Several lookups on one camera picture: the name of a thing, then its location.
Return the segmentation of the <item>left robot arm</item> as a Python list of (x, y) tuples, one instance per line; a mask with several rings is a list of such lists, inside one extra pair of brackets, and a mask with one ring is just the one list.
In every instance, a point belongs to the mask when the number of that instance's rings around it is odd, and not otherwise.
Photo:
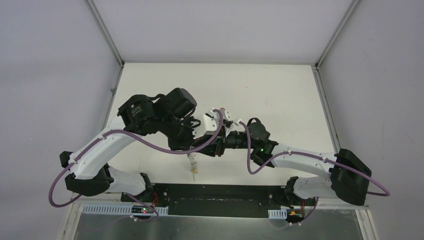
[(118, 108), (109, 124), (76, 152), (64, 151), (60, 161), (67, 168), (67, 190), (86, 197), (104, 192), (131, 194), (140, 202), (152, 198), (153, 189), (145, 173), (127, 173), (109, 165), (120, 151), (143, 136), (161, 133), (186, 144), (194, 139), (192, 114), (197, 102), (184, 88), (150, 97), (131, 96)]

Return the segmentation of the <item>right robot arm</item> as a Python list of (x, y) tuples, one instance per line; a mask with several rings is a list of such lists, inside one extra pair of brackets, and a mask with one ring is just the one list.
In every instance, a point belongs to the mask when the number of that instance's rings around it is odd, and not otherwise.
[(289, 168), (312, 174), (312, 177), (290, 177), (284, 188), (284, 200), (296, 205), (303, 199), (338, 197), (355, 206), (363, 206), (368, 194), (372, 171), (349, 149), (337, 153), (322, 153), (293, 148), (270, 139), (271, 134), (261, 121), (254, 117), (245, 131), (230, 131), (236, 125), (225, 121), (217, 138), (201, 152), (218, 156), (225, 149), (250, 148), (249, 160), (258, 169), (248, 169), (257, 174), (264, 167)]

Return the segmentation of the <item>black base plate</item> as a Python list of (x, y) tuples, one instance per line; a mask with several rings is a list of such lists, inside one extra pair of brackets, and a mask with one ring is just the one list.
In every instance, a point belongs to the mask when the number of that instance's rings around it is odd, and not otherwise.
[(281, 208), (312, 207), (315, 198), (301, 199), (283, 186), (156, 183), (139, 200), (167, 208), (172, 216), (268, 218)]

